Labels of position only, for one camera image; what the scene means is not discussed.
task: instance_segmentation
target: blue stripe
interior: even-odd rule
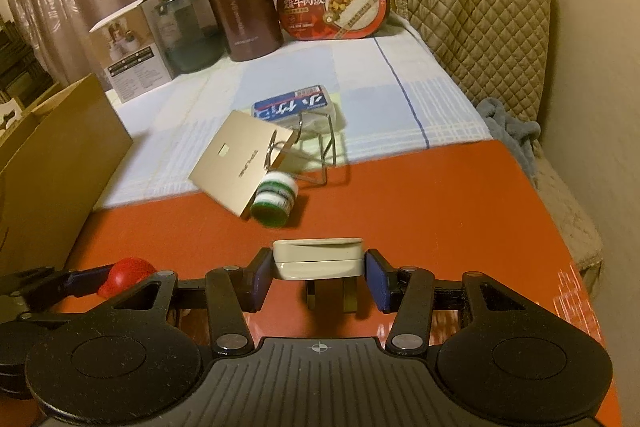
[[[420,120],[418,120],[418,115],[415,114],[415,109],[414,109],[414,106],[411,104],[411,100],[409,100],[409,95],[407,95],[406,91],[404,90],[404,86],[402,85],[402,82],[400,82],[400,79],[398,78],[398,75],[396,74],[396,71],[394,70],[393,66],[389,62],[388,58],[386,58],[385,52],[382,51],[382,48],[380,47],[378,39],[376,37],[373,37],[373,41],[376,43],[376,46],[380,50],[380,54],[382,55],[382,58],[385,59],[385,62],[387,64],[387,66],[389,66],[389,69],[394,74],[394,77],[396,78],[396,82],[398,83],[398,86],[400,86],[400,89],[402,89],[402,94],[404,94],[404,99],[406,100],[406,103],[408,103],[408,105],[409,105],[409,109],[411,110],[411,114],[414,115],[415,123],[418,124],[418,127],[420,128],[420,132],[422,133],[422,137],[424,138],[424,143],[425,143],[425,145],[427,146],[427,149],[428,149],[429,148],[429,139],[427,138],[427,133],[425,133],[424,127],[420,123]]]

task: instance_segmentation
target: red ball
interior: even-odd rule
[[[98,289],[98,295],[110,299],[131,288],[157,270],[144,259],[126,257],[111,267],[106,282]]]

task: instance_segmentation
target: white wall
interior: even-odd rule
[[[594,306],[640,426],[640,0],[555,0],[552,19],[542,144],[603,237]]]
[[[14,20],[14,16],[11,15],[11,10],[9,10],[9,2],[7,0],[0,0],[0,16],[3,21]]]

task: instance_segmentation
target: table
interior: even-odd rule
[[[204,194],[97,212],[68,267],[143,257],[158,269],[176,270],[181,279],[201,278],[213,267],[244,266],[276,239],[303,237],[362,237],[366,248],[378,248],[392,265],[418,265],[439,279],[483,271],[602,341],[568,250],[497,141],[331,169],[326,187],[301,188],[287,229],[238,219]],[[393,317],[377,311],[364,284],[358,286],[356,314],[340,312],[340,300],[339,293],[318,295],[310,312],[302,283],[274,281],[262,311],[249,315],[248,324],[254,337],[384,339]],[[97,303],[95,296],[67,299],[65,311]],[[621,425],[613,385],[598,419],[607,427]]]

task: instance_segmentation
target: gray towel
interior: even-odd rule
[[[522,122],[504,110],[500,100],[486,98],[476,107],[489,133],[507,146],[533,184],[536,177],[536,160],[531,142],[540,136],[538,122]]]

